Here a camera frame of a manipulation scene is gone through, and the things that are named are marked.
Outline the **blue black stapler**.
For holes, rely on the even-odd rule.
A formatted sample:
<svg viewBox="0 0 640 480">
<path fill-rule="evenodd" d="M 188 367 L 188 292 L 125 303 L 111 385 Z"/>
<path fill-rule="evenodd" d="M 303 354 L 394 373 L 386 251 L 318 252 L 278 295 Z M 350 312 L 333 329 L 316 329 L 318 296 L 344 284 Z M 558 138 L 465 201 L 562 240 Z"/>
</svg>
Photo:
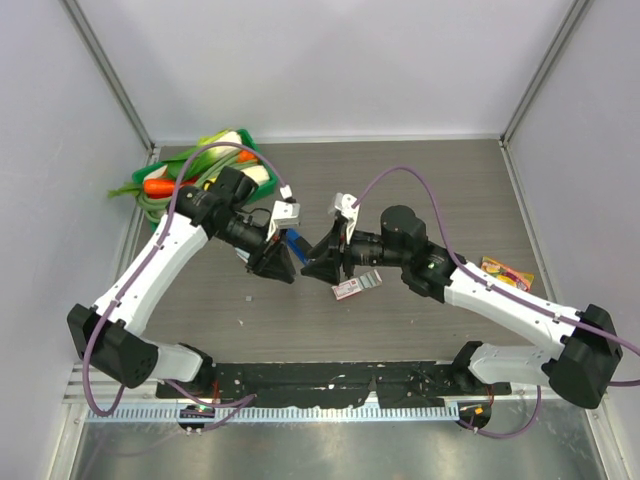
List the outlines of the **blue black stapler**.
<svg viewBox="0 0 640 480">
<path fill-rule="evenodd" d="M 303 265 L 309 262 L 309 252 L 312 249 L 312 245 L 295 229 L 290 228 L 287 230 L 286 244 Z"/>
</svg>

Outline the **red white staple box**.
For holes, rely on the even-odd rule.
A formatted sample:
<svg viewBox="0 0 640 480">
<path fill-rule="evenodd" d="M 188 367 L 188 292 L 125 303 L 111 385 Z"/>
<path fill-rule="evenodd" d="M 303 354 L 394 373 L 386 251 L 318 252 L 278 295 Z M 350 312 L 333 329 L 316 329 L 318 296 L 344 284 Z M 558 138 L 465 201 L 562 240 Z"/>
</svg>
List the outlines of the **red white staple box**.
<svg viewBox="0 0 640 480">
<path fill-rule="evenodd" d="M 382 285 L 382 278 L 376 269 L 370 270 L 358 277 L 354 277 L 332 287 L 337 301 L 352 297 L 365 290 L 377 288 Z"/>
</svg>

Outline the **light blue white stapler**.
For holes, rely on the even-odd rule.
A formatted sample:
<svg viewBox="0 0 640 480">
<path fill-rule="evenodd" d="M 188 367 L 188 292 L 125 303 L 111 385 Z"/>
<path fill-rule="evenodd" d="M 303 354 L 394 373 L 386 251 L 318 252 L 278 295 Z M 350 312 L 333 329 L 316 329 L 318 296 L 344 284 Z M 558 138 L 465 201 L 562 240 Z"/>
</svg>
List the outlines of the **light blue white stapler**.
<svg viewBox="0 0 640 480">
<path fill-rule="evenodd" d="M 236 249 L 235 249 L 235 252 L 236 252 L 236 255 L 237 255 L 237 256 L 238 256 L 238 257 L 239 257 L 239 258 L 240 258 L 244 263 L 247 263 L 247 262 L 248 262 L 249 257 L 250 257 L 250 254 L 249 254 L 249 253 L 245 252 L 245 251 L 244 251 L 244 250 L 242 250 L 242 249 L 238 249 L 238 248 L 236 248 Z"/>
</svg>

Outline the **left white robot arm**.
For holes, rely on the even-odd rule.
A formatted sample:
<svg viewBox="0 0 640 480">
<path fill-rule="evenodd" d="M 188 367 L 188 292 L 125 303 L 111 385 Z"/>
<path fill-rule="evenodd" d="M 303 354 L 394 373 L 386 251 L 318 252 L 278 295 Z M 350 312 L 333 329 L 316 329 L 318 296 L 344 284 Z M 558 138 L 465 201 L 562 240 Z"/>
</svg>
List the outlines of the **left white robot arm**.
<svg viewBox="0 0 640 480">
<path fill-rule="evenodd" d="M 289 187 L 281 190 L 266 225 L 243 207 L 257 184 L 240 170 L 224 168 L 206 188 L 186 185 L 177 192 L 172 213 L 125 273 L 92 306 L 75 305 L 67 317 L 84 363 L 126 388 L 147 379 L 178 381 L 190 398 L 205 397 L 213 385 L 213 360 L 186 344 L 145 339 L 150 316 L 188 261 L 210 240 L 219 239 L 245 257 L 255 276 L 291 284 L 295 268 L 285 231 L 299 223 L 300 206 Z"/>
</svg>

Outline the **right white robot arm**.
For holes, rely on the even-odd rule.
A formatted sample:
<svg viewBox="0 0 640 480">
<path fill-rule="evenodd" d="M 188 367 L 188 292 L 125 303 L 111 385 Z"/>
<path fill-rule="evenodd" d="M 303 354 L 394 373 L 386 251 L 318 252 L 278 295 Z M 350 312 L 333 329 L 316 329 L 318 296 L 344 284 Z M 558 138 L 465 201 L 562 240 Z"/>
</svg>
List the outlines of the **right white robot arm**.
<svg viewBox="0 0 640 480">
<path fill-rule="evenodd" d="M 461 255 L 432 242 L 427 227 L 404 205 L 380 216 L 379 233 L 359 231 L 356 217 L 336 211 L 325 237 L 311 249 L 302 275 L 332 286 L 358 266 L 397 267 L 415 294 L 466 309 L 518 334 L 529 346 L 467 343 L 451 380 L 465 395 L 501 382 L 551 388 L 569 403 L 598 407 L 622 359 L 611 315 L 589 305 L 579 311 L 501 282 Z"/>
</svg>

